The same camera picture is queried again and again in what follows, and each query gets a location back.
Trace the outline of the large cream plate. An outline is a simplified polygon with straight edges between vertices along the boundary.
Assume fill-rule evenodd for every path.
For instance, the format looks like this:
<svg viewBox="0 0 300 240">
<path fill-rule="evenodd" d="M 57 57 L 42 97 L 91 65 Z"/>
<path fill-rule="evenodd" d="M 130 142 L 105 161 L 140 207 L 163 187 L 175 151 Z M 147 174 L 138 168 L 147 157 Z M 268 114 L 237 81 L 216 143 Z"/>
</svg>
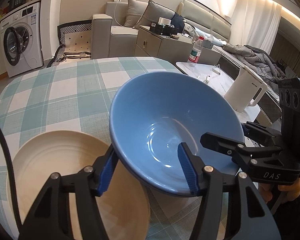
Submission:
<svg viewBox="0 0 300 240">
<path fill-rule="evenodd" d="M 20 239 L 145 239 L 148 197 L 105 142 L 46 132 L 26 142 L 12 164 Z"/>
</svg>

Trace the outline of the large blue bowl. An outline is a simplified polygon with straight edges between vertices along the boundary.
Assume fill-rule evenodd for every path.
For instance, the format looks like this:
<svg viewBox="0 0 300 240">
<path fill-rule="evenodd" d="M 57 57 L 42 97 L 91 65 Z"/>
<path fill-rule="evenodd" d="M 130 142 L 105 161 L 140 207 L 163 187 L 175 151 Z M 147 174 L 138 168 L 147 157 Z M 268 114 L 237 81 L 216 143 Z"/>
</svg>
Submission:
<svg viewBox="0 0 300 240">
<path fill-rule="evenodd" d="M 163 193 L 190 195 L 177 156 L 182 142 L 218 171 L 230 175 L 238 171 L 228 155 L 200 143 L 207 132 L 243 142 L 235 111 L 217 91 L 188 75 L 151 72 L 127 81 L 112 100 L 109 129 L 127 170 Z"/>
</svg>

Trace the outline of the white electric kettle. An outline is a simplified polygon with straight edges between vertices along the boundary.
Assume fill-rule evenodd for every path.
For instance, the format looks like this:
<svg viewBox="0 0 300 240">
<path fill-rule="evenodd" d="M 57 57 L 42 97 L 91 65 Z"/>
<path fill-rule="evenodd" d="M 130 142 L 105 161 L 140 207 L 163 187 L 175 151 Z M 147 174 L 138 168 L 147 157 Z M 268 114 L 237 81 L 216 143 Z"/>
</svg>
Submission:
<svg viewBox="0 0 300 240">
<path fill-rule="evenodd" d="M 246 107 L 254 107 L 267 91 L 267 84 L 248 67 L 241 67 L 239 75 L 230 86 L 225 100 L 237 112 L 243 112 Z"/>
</svg>

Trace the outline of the grey blanket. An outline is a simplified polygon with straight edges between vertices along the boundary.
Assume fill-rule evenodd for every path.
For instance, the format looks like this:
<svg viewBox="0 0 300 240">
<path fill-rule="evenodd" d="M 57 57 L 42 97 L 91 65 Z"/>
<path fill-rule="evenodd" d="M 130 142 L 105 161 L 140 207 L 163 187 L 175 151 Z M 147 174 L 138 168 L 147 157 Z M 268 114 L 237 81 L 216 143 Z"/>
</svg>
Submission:
<svg viewBox="0 0 300 240">
<path fill-rule="evenodd" d="M 253 70 L 273 90 L 277 89 L 278 81 L 289 79 L 285 72 L 262 49 L 229 43 L 223 45 L 222 48 Z"/>
</svg>

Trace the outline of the white marble side table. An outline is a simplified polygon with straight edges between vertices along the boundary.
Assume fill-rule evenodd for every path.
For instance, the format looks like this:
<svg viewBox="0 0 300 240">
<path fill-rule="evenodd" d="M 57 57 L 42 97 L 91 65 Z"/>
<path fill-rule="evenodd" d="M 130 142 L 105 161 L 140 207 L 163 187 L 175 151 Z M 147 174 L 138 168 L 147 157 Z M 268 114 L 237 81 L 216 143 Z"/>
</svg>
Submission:
<svg viewBox="0 0 300 240">
<path fill-rule="evenodd" d="M 229 90 L 230 86 L 233 84 L 233 79 L 220 70 L 220 74 L 215 73 L 212 69 L 215 69 L 213 65 L 208 64 L 196 64 L 192 65 L 187 62 L 177 62 L 176 67 L 181 71 L 186 73 L 188 76 L 194 77 L 206 85 L 213 88 L 221 96 Z M 243 112 L 236 112 L 240 122 L 255 121 L 261 109 L 258 105 L 253 107 L 246 107 Z"/>
</svg>

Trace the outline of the clear plastic water bottle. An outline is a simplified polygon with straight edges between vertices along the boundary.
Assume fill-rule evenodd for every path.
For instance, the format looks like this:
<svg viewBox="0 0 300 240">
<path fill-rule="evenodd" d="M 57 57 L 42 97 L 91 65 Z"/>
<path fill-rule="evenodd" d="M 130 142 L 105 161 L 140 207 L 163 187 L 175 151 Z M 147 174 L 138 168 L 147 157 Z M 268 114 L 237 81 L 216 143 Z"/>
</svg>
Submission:
<svg viewBox="0 0 300 240">
<path fill-rule="evenodd" d="M 187 63 L 192 65 L 197 64 L 203 50 L 203 41 L 204 41 L 204 37 L 200 36 L 198 40 L 194 42 L 189 57 L 187 59 Z"/>
</svg>

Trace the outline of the beige bedside cabinet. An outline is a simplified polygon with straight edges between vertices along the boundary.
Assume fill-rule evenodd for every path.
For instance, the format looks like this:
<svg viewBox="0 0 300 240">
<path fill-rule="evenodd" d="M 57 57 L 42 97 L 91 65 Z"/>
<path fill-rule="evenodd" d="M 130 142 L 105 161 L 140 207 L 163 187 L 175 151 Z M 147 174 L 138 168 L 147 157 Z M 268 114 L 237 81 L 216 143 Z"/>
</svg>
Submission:
<svg viewBox="0 0 300 240">
<path fill-rule="evenodd" d="M 171 64 L 186 62 L 193 44 L 189 38 L 179 34 L 175 40 L 168 36 L 155 34 L 147 26 L 138 31 L 134 56 L 150 56 L 166 60 Z"/>
</svg>

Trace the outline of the teal plaid tablecloth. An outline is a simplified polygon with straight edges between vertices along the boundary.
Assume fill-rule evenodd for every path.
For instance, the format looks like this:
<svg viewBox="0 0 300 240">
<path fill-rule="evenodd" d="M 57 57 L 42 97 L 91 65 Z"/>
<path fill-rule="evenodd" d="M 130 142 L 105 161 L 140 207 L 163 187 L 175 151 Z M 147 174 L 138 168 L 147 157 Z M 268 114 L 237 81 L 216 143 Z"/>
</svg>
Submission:
<svg viewBox="0 0 300 240">
<path fill-rule="evenodd" d="M 130 78 L 156 71 L 181 73 L 153 57 L 121 57 L 59 64 L 17 77 L 0 94 L 0 128 L 11 158 L 29 139 L 61 129 L 85 132 L 107 143 L 110 103 Z M 19 235 L 8 207 L 7 170 L 0 146 L 0 222 Z M 149 192 L 151 221 L 146 239 L 189 239 L 200 199 Z"/>
</svg>

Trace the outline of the black box on cabinet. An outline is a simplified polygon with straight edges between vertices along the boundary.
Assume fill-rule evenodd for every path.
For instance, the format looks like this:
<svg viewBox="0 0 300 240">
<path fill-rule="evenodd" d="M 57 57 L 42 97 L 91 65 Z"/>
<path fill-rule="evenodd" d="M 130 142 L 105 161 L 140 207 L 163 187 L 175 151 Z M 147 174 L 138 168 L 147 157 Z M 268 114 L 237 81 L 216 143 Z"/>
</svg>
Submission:
<svg viewBox="0 0 300 240">
<path fill-rule="evenodd" d="M 162 36 L 171 36 L 177 35 L 178 28 L 171 24 L 171 20 L 160 17 L 158 22 L 151 23 L 149 31 Z"/>
</svg>

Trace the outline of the dark grey cushion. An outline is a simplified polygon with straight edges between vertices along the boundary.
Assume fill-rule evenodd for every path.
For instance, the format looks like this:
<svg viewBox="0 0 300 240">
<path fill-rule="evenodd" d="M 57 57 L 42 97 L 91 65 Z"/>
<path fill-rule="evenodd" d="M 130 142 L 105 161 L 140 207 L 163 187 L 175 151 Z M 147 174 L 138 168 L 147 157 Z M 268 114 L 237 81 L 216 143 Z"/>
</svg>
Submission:
<svg viewBox="0 0 300 240">
<path fill-rule="evenodd" d="M 141 25 L 150 26 L 152 22 L 158 22 L 160 17 L 171 20 L 174 15 L 175 12 L 172 9 L 149 0 L 145 11 L 134 25 L 134 29 L 139 29 Z"/>
</svg>

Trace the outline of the grey sofa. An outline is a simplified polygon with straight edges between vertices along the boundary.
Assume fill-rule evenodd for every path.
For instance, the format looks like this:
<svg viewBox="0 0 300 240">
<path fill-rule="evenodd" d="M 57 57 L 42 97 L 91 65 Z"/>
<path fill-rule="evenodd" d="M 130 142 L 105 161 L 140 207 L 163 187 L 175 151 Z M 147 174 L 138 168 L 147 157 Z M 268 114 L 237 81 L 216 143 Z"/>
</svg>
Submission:
<svg viewBox="0 0 300 240">
<path fill-rule="evenodd" d="M 134 55 L 138 29 L 125 27 L 128 2 L 106 4 L 105 14 L 94 14 L 91 31 L 91 58 L 129 57 Z M 230 38 L 230 24 L 196 4 L 183 0 L 171 24 L 179 33 L 191 37 L 200 32 L 215 39 Z"/>
</svg>

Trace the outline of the patterned floor mat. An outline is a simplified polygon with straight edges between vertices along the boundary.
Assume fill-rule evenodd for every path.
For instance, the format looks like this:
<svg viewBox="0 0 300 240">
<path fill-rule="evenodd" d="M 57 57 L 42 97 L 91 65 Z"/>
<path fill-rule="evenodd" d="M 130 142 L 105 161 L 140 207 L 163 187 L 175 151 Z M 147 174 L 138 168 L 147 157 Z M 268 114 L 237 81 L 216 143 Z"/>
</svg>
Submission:
<svg viewBox="0 0 300 240">
<path fill-rule="evenodd" d="M 59 46 L 47 68 L 62 63 L 91 59 L 92 20 L 75 21 L 57 27 Z"/>
</svg>

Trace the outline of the white washing machine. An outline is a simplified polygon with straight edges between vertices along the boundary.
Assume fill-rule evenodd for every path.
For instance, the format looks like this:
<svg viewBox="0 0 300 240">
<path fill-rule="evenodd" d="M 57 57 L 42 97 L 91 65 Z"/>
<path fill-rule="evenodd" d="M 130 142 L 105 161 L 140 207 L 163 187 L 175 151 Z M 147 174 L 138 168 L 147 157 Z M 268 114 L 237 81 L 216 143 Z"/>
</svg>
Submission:
<svg viewBox="0 0 300 240">
<path fill-rule="evenodd" d="M 6 71 L 17 76 L 44 65 L 40 39 L 40 2 L 26 5 L 0 23 Z"/>
</svg>

